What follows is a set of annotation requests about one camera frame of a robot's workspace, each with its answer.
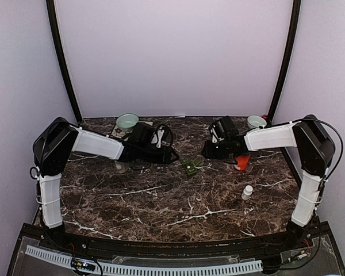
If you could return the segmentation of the orange pill bottle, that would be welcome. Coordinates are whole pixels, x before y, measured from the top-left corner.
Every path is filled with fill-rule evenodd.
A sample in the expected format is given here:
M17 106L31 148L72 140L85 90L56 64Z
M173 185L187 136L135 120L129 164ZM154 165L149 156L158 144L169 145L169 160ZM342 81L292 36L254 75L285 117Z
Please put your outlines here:
M250 161L250 155L240 155L235 157L235 160L235 169L237 169L238 171L244 171L247 168L248 163Z

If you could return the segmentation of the small white pill bottle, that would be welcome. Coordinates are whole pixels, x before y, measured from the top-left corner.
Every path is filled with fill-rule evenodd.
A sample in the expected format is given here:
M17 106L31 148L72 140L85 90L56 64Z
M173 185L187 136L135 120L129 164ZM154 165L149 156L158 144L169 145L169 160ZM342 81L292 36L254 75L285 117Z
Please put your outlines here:
M251 195L253 193L253 187L251 185L247 185L244 189L243 189L243 192L242 192L242 199L243 200L249 200Z

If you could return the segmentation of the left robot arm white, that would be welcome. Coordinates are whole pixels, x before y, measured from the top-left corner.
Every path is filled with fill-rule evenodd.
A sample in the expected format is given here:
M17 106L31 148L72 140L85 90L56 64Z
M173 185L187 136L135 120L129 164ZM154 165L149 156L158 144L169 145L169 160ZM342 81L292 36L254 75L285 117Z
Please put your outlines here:
M102 135L56 118L33 143L34 166L31 178L37 182L37 203L42 210L47 241L58 251L70 245L69 237L57 229L63 225L60 203L62 173L73 152L102 156L121 163L142 160L150 164L172 164L179 160L173 148L171 129L138 122L123 137Z

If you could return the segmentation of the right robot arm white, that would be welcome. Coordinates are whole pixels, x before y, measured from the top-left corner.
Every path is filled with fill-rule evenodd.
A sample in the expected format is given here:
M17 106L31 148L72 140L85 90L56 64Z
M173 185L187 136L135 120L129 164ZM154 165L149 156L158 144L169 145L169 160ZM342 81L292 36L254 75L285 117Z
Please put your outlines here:
M296 148L300 157L302 182L296 207L288 222L296 225L282 236L282 245L295 249L304 240L304 228L320 204L325 184L336 169L332 164L336 145L326 129L330 124L310 114L304 118L277 125L260 126L240 133L230 117L214 121L209 127L212 135L204 143L202 156L224 160L268 148Z

